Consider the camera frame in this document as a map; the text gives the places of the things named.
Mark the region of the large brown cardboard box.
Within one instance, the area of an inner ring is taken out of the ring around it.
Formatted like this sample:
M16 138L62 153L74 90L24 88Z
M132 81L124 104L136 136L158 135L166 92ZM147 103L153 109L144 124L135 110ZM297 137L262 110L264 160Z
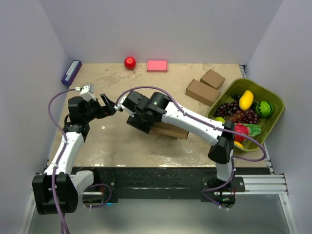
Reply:
M187 139L189 135L187 130L164 122L156 122L151 130L159 134L179 139Z

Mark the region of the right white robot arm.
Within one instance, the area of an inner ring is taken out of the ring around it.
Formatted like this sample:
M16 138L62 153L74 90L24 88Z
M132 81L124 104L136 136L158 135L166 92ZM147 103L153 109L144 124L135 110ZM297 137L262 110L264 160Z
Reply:
M149 133L155 123L170 124L192 133L211 148L208 158L216 164L217 186L227 192L234 186L234 123L211 120L179 105L170 95L154 92L146 97L134 90L121 97L115 109L125 111L127 123L142 132Z

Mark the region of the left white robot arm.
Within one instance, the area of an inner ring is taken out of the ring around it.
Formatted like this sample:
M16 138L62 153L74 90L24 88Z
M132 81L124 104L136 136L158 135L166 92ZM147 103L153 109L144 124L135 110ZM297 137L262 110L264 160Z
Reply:
M85 189L96 191L101 179L92 171L82 171L72 175L72 168L80 148L86 141L90 130L89 123L115 114L115 103L105 94L100 95L104 102L82 95L68 100L69 113L65 116L62 139L57 153L43 174L33 178L32 186L37 211L40 215L57 214L55 202L58 201L60 213L73 213L78 206L78 197Z

